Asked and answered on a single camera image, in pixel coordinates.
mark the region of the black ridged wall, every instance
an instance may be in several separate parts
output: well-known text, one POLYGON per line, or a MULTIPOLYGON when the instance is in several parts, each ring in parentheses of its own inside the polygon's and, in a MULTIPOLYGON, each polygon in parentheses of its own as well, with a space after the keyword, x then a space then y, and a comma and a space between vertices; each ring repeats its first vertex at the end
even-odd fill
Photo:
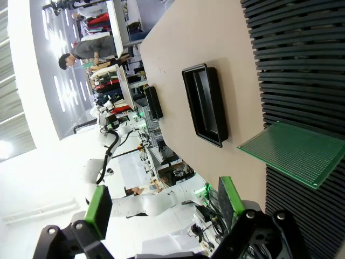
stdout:
MULTIPOLYGON (((345 139, 345 1, 242 0, 264 126, 282 121, 345 139)), ((345 237, 345 160, 318 190, 267 167, 266 213, 290 210, 314 258, 345 237)))

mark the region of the black cable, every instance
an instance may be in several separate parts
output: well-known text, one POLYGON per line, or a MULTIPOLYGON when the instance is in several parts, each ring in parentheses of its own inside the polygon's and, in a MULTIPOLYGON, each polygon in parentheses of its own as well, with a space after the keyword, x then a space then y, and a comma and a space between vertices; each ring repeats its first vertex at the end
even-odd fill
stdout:
POLYGON ((144 132, 144 133, 154 133, 154 132, 160 130, 160 128, 153 129, 152 131, 145 131, 145 130, 142 130, 142 129, 139 129, 139 128, 136 128, 135 130, 141 131, 141 132, 144 132))
POLYGON ((118 135, 118 133, 117 133, 116 131, 109 130, 108 133, 115 135, 115 140, 114 140, 114 142, 109 146, 109 148, 108 148, 108 150, 107 150, 107 152, 106 152, 106 155, 104 156, 103 169, 102 169, 101 176, 99 177, 99 179, 98 179, 97 182, 96 182, 97 185, 99 185, 99 184, 102 182, 104 176, 106 175, 106 169, 107 169, 107 164, 108 164, 108 158, 112 155, 111 150, 112 150, 112 148, 118 143, 119 138, 120 138, 119 135, 118 135))
POLYGON ((138 148, 133 149, 133 150, 131 150, 131 151, 124 152, 124 153, 122 153, 122 154, 120 154, 120 155, 113 156, 112 159, 118 158, 119 156, 122 156, 122 155, 127 155, 127 154, 132 153, 132 152, 135 152, 135 151, 139 151, 139 150, 142 150, 142 149, 144 149, 144 147, 138 147, 138 148))
POLYGON ((132 132, 133 132, 133 131, 128 132, 126 139, 124 140, 124 142, 122 142, 122 143, 119 145, 119 147, 121 147, 121 146, 127 141, 129 135, 130 135, 132 132))
POLYGON ((210 204, 212 205, 212 208, 210 208, 212 210, 213 213, 220 215, 221 217, 223 217, 223 214, 220 213, 220 211, 216 208, 216 206, 212 203, 211 200, 209 200, 210 204))

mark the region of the man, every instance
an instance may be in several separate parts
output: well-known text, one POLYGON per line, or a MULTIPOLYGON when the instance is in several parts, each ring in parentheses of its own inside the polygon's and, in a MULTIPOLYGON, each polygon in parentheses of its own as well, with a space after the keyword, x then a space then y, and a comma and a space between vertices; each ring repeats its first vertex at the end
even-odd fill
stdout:
POLYGON ((116 55, 113 36, 105 36, 98 39, 79 42, 71 53, 63 54, 59 59, 59 66, 66 70, 75 64, 77 59, 93 58, 94 65, 99 64, 99 58, 116 55))

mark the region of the wooden table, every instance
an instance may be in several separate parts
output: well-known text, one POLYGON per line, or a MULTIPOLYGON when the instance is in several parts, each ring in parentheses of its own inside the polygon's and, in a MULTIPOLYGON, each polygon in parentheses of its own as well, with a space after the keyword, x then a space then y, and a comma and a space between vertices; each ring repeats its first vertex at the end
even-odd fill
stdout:
POLYGON ((230 175, 244 200, 265 204, 265 165, 237 146, 263 129, 251 40, 239 0, 176 0, 141 45, 148 83, 157 88, 167 145, 214 187, 230 175), (218 71, 229 139, 218 148, 197 137, 182 78, 207 63, 218 71))

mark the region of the black tray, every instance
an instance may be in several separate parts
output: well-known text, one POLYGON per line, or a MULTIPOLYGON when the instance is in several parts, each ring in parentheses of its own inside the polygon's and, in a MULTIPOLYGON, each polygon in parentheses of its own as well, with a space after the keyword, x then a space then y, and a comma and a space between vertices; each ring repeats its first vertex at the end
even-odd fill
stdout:
POLYGON ((182 71, 196 134, 218 146, 228 138, 217 70, 206 64, 182 71))

